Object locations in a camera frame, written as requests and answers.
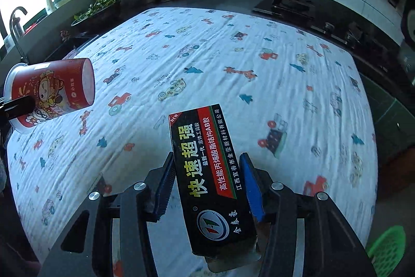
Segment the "black glue box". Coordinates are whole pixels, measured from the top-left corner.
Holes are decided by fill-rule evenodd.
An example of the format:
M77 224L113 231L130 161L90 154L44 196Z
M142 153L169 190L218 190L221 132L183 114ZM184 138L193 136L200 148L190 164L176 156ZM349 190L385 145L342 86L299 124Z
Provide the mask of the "black glue box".
M169 124L193 254L226 259L253 251L257 232L220 105L170 114Z

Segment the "red cartoon paper cup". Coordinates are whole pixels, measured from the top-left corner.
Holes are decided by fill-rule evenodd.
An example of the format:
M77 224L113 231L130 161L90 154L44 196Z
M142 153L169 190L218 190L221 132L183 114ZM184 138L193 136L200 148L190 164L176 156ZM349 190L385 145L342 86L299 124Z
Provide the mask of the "red cartoon paper cup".
M10 114L11 126L20 133L48 120L91 106L95 99L95 77L88 58L14 65L4 83L6 104L20 104Z

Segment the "kitchen faucet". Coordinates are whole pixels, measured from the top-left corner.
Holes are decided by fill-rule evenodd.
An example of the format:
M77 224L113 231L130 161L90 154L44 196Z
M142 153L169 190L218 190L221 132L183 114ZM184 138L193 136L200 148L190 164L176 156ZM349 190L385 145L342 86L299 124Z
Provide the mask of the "kitchen faucet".
M23 6L16 7L12 13L9 20L9 29L12 40L16 49L20 54L20 61L25 64L29 64L30 60L26 52L23 51L22 47L20 46L20 39L24 36L23 28L20 25L20 20L16 17L16 12L20 11L23 15L27 15L27 10Z

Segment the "green kitchen cabinet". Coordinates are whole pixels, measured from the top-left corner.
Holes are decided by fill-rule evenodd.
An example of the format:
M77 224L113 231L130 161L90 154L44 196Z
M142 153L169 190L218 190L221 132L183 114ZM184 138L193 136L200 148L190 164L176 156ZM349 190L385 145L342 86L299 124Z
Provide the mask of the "green kitchen cabinet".
M414 145L414 115L371 79L359 74L373 117L378 163Z

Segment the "cartoon print tablecloth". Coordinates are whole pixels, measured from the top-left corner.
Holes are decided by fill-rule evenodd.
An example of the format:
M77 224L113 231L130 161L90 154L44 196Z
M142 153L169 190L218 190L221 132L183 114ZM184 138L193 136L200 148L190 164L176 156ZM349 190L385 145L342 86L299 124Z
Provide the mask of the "cartoon print tablecloth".
M350 53L252 15L153 8L97 39L94 103L8 142L40 276L374 276L373 117ZM193 254L177 177L152 220L170 114L220 105L265 191L255 249Z

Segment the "bowl of green vegetables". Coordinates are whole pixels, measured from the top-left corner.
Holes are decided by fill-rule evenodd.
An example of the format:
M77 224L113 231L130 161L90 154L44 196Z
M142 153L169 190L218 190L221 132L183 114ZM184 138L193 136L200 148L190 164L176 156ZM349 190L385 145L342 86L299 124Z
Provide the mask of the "bowl of green vegetables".
M74 16L71 28L78 32L95 33L111 26L121 12L121 0L96 0L89 8Z

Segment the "green plastic basket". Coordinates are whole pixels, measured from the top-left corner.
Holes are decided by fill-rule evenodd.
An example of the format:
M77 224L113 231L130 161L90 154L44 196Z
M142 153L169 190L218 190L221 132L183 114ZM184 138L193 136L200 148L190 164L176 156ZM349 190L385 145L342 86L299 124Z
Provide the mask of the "green plastic basket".
M406 233L402 226L392 226L377 238L367 254L379 277L389 276L404 256Z

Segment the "black gas stove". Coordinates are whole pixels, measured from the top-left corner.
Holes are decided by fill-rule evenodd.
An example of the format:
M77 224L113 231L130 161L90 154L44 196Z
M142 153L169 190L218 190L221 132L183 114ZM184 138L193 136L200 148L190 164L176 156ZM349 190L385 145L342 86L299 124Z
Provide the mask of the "black gas stove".
M358 45L373 44L384 51L398 49L395 41L374 23L333 0L262 0L253 11L343 43L353 39Z

